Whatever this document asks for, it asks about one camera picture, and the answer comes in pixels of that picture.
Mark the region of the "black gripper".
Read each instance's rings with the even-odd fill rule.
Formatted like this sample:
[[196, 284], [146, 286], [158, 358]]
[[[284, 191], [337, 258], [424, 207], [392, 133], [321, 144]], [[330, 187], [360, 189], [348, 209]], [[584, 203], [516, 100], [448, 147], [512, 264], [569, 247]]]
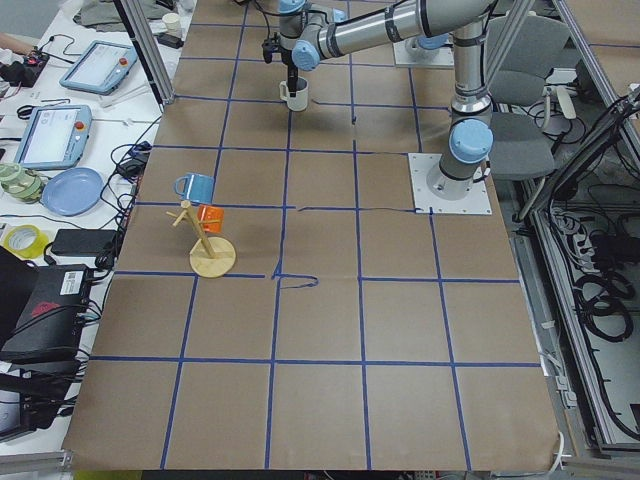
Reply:
[[262, 42], [262, 56], [266, 64], [270, 64], [273, 61], [275, 54], [280, 55], [281, 62], [287, 68], [287, 97], [295, 97], [295, 83], [299, 79], [298, 68], [293, 62], [292, 50], [288, 49], [284, 44], [282, 37], [279, 33], [274, 33], [271, 36], [267, 36]]

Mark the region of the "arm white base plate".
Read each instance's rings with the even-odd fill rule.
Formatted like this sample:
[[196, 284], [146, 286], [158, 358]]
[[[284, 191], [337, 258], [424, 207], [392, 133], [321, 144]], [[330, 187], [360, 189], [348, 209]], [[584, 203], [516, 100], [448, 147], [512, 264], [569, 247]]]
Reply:
[[452, 180], [440, 170], [441, 154], [408, 153], [414, 210], [421, 214], [491, 215], [480, 166], [467, 180]]
[[453, 45], [446, 41], [434, 49], [425, 49], [409, 40], [393, 45], [394, 60], [397, 67], [448, 69], [454, 67]]

